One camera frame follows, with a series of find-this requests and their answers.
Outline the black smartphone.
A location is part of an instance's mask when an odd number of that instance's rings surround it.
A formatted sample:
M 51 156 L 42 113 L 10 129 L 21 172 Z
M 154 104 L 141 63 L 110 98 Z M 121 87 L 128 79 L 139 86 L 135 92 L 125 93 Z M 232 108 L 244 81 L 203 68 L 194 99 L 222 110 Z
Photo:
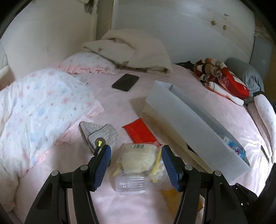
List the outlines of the black smartphone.
M 124 74 L 111 86 L 114 89 L 129 91 L 132 86 L 138 81 L 139 77 L 131 74 Z

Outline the pink ruffled floral pillow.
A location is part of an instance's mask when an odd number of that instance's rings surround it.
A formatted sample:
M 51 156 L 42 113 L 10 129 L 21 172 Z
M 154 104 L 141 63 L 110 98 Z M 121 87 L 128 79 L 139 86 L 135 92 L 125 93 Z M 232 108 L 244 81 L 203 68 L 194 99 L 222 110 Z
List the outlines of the pink ruffled floral pillow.
M 69 74 L 106 74 L 115 75 L 116 65 L 104 57 L 92 52 L 78 52 L 56 65 L 57 69 Z

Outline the floral white quilt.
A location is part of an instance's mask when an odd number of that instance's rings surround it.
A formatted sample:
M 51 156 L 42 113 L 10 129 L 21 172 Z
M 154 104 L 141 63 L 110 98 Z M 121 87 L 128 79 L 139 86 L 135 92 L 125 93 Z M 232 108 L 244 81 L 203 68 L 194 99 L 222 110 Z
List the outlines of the floral white quilt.
M 56 69 L 35 71 L 1 91 L 1 205 L 14 206 L 18 180 L 84 116 L 103 112 L 93 91 Z

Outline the zip bag with cream contents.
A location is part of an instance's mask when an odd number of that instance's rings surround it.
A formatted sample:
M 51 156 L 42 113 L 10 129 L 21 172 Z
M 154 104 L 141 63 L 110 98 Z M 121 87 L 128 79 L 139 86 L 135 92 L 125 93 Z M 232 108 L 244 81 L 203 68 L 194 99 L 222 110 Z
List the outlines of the zip bag with cream contents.
M 153 183 L 163 179 L 165 165 L 161 158 L 161 146 L 153 144 L 124 144 L 116 161 L 113 176 L 120 174 L 142 175 Z

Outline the white dotted bolster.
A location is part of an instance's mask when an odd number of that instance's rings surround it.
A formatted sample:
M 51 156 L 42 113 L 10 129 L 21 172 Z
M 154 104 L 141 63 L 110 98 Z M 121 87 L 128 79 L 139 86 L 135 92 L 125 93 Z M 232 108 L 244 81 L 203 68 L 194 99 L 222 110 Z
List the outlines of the white dotted bolster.
M 262 93 L 254 95 L 247 110 L 255 122 L 265 143 L 264 152 L 269 162 L 275 162 L 275 111 Z

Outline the plaid fabric pouch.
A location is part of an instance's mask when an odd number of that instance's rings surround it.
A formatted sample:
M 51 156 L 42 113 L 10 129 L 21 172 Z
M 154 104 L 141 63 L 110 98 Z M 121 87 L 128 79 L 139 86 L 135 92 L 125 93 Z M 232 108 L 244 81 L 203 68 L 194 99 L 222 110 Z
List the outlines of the plaid fabric pouch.
M 99 154 L 104 145 L 108 145 L 113 153 L 118 132 L 111 124 L 98 125 L 82 121 L 79 123 L 82 138 L 94 155 Z

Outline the cream folded blanket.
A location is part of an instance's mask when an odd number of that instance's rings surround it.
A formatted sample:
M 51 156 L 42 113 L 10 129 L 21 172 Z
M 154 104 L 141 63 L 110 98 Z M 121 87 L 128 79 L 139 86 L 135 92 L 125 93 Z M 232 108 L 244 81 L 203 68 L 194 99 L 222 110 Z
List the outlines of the cream folded blanket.
M 122 67 L 147 73 L 172 73 L 172 63 L 161 40 L 142 30 L 124 28 L 109 30 L 100 40 L 85 42 L 84 52 L 94 52 Z

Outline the colourful blue cartoon box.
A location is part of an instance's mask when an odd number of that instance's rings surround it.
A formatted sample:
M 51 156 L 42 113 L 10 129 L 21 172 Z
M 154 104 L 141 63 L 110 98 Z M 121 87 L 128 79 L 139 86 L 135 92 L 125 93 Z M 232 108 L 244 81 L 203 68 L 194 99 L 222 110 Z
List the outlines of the colourful blue cartoon box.
M 227 136 L 221 135 L 220 138 L 222 139 L 223 143 L 226 145 L 228 149 L 233 150 L 241 159 L 246 159 L 246 151 L 244 149 L 236 145 Z

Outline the grey fabric storage bin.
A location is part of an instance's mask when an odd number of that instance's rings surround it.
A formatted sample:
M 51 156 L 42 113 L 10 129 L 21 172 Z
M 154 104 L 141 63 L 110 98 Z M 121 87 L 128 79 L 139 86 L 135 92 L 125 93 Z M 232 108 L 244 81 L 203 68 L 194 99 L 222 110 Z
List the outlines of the grey fabric storage bin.
M 155 81 L 145 100 L 143 113 L 175 142 L 186 143 L 184 151 L 204 171 L 219 170 L 228 182 L 232 182 L 251 170 L 249 162 L 223 141 L 227 137 L 243 150 L 234 136 L 175 85 Z

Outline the pink bed sheet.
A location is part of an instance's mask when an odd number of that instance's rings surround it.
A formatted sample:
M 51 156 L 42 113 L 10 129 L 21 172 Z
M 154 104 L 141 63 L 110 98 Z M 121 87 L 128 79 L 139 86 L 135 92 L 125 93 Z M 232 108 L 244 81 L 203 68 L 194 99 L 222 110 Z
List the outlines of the pink bed sheet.
M 264 155 L 264 151 L 267 150 L 266 139 L 261 136 L 245 105 L 237 105 L 207 89 L 189 70 L 178 65 L 173 66 L 173 73 L 168 77 L 134 72 L 134 75 L 139 76 L 139 80 L 128 92 L 113 89 L 112 84 L 124 74 L 124 70 L 113 76 L 82 74 L 83 81 L 93 90 L 104 109 L 101 114 L 88 119 L 88 122 L 99 125 L 111 124 L 118 132 L 111 166 L 100 188 L 92 194 L 101 223 L 173 222 L 170 204 L 162 194 L 162 191 L 171 188 L 166 175 L 161 182 L 155 183 L 142 194 L 123 196 L 115 191 L 113 174 L 117 169 L 116 161 L 123 144 L 135 141 L 141 143 L 143 140 L 149 143 L 158 141 L 170 145 L 185 162 L 196 165 L 184 150 L 183 142 L 175 141 L 170 130 L 163 128 L 155 119 L 143 113 L 145 100 L 155 81 L 172 83 L 180 88 L 241 143 L 246 150 L 251 169 L 240 176 L 237 183 L 256 194 L 261 193 L 272 165 Z

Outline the ribbed clear plastic jar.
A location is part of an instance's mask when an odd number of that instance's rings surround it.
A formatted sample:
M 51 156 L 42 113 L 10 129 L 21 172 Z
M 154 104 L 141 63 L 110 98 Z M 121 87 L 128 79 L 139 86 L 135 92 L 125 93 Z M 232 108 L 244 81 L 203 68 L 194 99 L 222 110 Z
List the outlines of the ribbed clear plastic jar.
M 149 185 L 149 179 L 141 175 L 121 174 L 115 180 L 116 192 L 122 195 L 144 193 Z

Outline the red flat packet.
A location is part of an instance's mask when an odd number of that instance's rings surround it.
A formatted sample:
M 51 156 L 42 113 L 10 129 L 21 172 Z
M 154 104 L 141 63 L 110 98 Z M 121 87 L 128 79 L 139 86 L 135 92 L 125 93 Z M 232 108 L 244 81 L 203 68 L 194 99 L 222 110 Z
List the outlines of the red flat packet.
M 123 126 L 123 129 L 126 130 L 133 143 L 147 143 L 155 146 L 161 145 L 150 129 L 146 126 L 142 118 L 138 118 L 137 120 Z

